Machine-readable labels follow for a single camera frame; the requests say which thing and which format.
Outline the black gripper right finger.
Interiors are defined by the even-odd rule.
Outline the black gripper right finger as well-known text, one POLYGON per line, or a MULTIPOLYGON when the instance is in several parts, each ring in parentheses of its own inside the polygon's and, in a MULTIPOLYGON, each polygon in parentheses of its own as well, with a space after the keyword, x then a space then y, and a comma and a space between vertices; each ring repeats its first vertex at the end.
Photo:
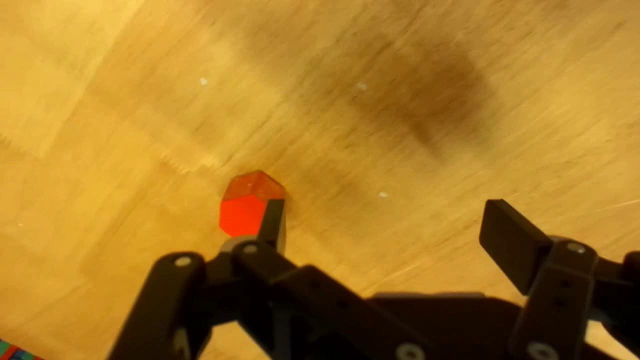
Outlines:
POLYGON ((483 203, 479 245, 526 298, 508 339, 515 360, 604 355, 586 341, 588 321, 640 354, 640 252, 620 261, 592 245, 550 235, 506 199, 483 203))

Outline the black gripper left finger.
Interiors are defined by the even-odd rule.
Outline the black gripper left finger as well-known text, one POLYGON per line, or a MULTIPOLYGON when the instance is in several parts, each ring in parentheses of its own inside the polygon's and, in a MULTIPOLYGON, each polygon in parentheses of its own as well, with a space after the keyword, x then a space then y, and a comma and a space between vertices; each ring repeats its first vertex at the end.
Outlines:
POLYGON ((335 327, 321 321, 321 290, 341 284, 285 259, 283 202, 267 199, 257 234, 204 259, 195 252, 157 257, 108 360, 200 360, 215 326, 235 321, 269 360, 360 360, 335 327))

